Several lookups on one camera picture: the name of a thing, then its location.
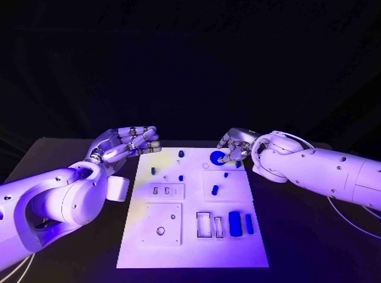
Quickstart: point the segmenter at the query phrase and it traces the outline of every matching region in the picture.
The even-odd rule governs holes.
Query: dark wall
[[[380,106],[381,1],[0,3],[0,170],[42,136],[142,125],[285,130],[381,159]]]

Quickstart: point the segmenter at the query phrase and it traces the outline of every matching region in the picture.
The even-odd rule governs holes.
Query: blue block
[[[218,194],[218,185],[214,185],[213,195],[215,196],[217,194]]]
[[[247,224],[247,232],[249,232],[249,234],[254,234],[252,215],[250,214],[246,215],[246,224]]]
[[[215,152],[211,153],[211,162],[213,162],[215,165],[223,166],[224,163],[220,163],[220,162],[218,162],[218,159],[220,159],[221,157],[224,157],[224,156],[226,156],[224,152],[220,152],[220,151],[217,150]]]
[[[240,219],[239,211],[230,212],[230,226],[231,226],[231,236],[240,237],[244,233],[241,231],[241,219]]]

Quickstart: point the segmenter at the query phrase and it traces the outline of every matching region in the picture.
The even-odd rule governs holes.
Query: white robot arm
[[[106,199],[125,201],[130,181],[112,175],[161,151],[158,139],[156,127],[107,130],[84,161],[0,186],[0,271],[90,223]]]
[[[280,131],[260,135],[231,128],[218,148],[227,143],[231,153],[218,159],[220,163],[243,160],[252,154],[253,171],[269,180],[290,180],[325,196],[381,211],[381,162],[314,148],[303,139]]]

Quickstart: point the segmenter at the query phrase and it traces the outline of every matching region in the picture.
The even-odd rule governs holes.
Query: white platform
[[[269,267],[246,169],[236,168],[236,162],[214,165],[210,156],[215,150],[163,148],[140,157],[117,268]],[[220,186],[217,196],[213,185]],[[241,213],[244,232],[237,238],[230,235],[234,210]],[[211,213],[211,238],[198,238],[197,212]],[[252,214],[253,235],[247,233],[246,214]],[[217,238],[215,217],[223,218],[223,239]]]

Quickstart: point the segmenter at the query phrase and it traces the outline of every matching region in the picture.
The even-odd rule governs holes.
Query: dark table surface
[[[8,181],[68,167],[93,140],[42,138]],[[215,147],[217,141],[162,141],[163,147]],[[117,269],[139,157],[117,176],[130,178],[126,202],[106,201],[96,220],[35,256],[24,282],[381,282],[381,240],[357,230],[325,196],[266,180],[246,161],[270,268]],[[335,201],[348,218],[381,236],[381,223],[357,205]],[[0,279],[13,267],[0,272]],[[25,268],[8,282],[16,282]]]

